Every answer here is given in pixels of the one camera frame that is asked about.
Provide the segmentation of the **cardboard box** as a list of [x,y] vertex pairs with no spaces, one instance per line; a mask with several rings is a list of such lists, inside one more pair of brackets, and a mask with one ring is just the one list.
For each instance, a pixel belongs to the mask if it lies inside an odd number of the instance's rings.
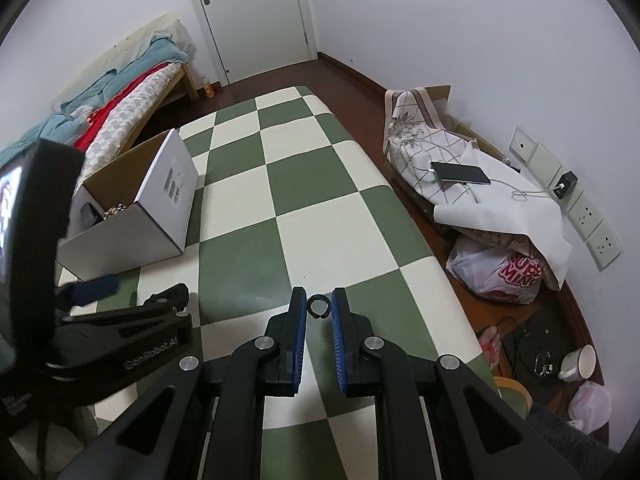
[[177,129],[132,148],[79,185],[56,261],[89,281],[181,255],[197,183]]

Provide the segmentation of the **green white checkered tablecloth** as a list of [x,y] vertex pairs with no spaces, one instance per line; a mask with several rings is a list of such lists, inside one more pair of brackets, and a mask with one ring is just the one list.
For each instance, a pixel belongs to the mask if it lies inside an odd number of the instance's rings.
[[198,187],[176,258],[122,274],[97,311],[189,287],[193,352],[226,356],[288,307],[292,289],[347,292],[375,333],[414,356],[489,370],[442,266],[386,179],[304,87],[250,99],[180,129]]

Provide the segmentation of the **checkered mattress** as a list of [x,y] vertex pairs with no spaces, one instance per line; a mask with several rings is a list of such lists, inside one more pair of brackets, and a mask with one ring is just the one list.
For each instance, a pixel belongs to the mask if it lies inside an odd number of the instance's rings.
[[111,111],[88,150],[83,152],[85,161],[76,186],[130,148],[138,135],[137,128],[143,126],[152,110],[185,74],[181,63],[171,63],[146,78]]

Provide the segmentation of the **teal blue blanket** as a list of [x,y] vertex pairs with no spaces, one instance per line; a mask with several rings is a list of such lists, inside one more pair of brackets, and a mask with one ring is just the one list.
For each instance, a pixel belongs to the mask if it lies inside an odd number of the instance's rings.
[[51,114],[1,151],[0,166],[6,166],[15,156],[26,151],[39,139],[73,145],[89,129],[89,117],[92,113],[91,106],[83,105],[72,114],[63,112]]

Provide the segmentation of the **white red plastic bag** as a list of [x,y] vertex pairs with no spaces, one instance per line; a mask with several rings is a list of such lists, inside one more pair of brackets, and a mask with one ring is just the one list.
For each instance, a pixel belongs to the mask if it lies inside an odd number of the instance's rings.
[[446,269],[476,296],[510,304],[533,302],[542,282],[536,259],[465,236],[454,243]]

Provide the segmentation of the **red bed sheet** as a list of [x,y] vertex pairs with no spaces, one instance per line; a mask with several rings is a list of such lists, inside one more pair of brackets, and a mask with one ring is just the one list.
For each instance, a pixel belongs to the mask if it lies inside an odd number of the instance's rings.
[[167,66],[171,66],[171,63],[163,62],[163,63],[158,64],[157,66],[154,66],[150,70],[147,70],[145,73],[141,74],[140,76],[137,76],[137,78],[134,79],[133,81],[131,81],[130,84],[128,84],[127,87],[123,88],[122,91],[119,92],[119,94],[116,94],[116,96],[114,96],[114,98],[111,99],[111,101],[108,101],[104,105],[104,107],[100,108],[99,110],[95,110],[94,112],[92,112],[89,115],[89,118],[88,118],[89,127],[88,127],[87,131],[85,133],[83,133],[73,143],[73,147],[77,148],[78,150],[81,150],[83,152],[87,151],[89,145],[96,138],[96,135],[98,134],[99,130],[104,125],[104,122],[106,121],[106,118],[111,113],[111,111],[114,110],[114,108],[120,102],[122,102],[122,100],[125,99],[126,96],[129,96],[130,93],[133,92],[134,89],[137,88],[137,86],[139,84],[142,84],[142,82],[146,78],[148,78],[149,76],[155,74],[159,70],[164,70]]

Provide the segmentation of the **black smartphone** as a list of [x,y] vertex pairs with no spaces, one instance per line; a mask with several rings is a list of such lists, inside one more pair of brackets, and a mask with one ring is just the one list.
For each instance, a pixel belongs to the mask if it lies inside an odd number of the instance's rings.
[[439,181],[461,184],[490,185],[491,180],[484,170],[477,166],[432,162],[431,170]]

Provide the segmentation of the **small bottle on floor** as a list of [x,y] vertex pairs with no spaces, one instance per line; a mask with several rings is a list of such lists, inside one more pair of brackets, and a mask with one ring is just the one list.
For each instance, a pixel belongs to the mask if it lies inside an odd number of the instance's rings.
[[205,92],[206,98],[213,99],[213,97],[215,96],[215,90],[206,76],[202,77],[202,83],[203,83],[203,90]]

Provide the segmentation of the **floral white cloth bag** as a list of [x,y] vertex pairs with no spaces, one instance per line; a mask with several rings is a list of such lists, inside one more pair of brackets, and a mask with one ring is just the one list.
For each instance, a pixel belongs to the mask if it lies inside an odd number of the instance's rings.
[[[433,206],[435,222],[533,257],[548,287],[563,286],[572,246],[551,193],[534,190],[532,182],[483,152],[472,136],[447,129],[425,88],[385,93],[383,153],[400,180]],[[489,182],[442,182],[435,162],[480,168]]]

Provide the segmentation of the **white cup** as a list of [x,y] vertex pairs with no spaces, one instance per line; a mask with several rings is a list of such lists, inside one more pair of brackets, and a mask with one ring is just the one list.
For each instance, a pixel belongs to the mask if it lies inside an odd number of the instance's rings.
[[570,352],[560,366],[558,378],[561,382],[581,382],[591,377],[597,365],[597,353],[591,344]]

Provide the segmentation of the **teal pillow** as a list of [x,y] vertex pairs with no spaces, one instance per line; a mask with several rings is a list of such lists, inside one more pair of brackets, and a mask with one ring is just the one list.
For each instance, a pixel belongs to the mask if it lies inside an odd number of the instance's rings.
[[87,65],[54,99],[54,110],[78,106],[90,96],[105,91],[102,102],[134,79],[163,62],[189,63],[195,46],[187,32],[178,29],[153,30],[148,34],[122,40]]

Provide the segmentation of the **black charger plug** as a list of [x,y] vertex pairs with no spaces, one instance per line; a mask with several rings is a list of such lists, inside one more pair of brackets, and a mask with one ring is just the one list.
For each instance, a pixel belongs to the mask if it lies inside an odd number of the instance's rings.
[[564,172],[559,179],[551,187],[551,192],[558,199],[562,200],[567,194],[570,194],[574,190],[578,182],[578,177],[573,171]]

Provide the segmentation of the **white door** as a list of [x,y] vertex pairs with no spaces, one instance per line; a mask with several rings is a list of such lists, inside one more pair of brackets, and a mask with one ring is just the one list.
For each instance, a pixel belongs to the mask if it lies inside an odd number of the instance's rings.
[[224,86],[317,57],[309,0],[192,3]]

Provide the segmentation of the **white wall socket strip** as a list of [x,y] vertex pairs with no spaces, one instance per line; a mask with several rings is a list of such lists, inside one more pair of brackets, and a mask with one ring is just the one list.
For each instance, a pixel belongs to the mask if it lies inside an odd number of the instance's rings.
[[509,145],[509,150],[524,164],[537,183],[550,193],[559,204],[580,239],[586,244],[598,270],[602,272],[623,251],[622,244],[612,226],[605,220],[591,196],[579,181],[574,190],[562,200],[551,192],[552,185],[564,172],[565,167],[549,150],[524,128],[517,126]]

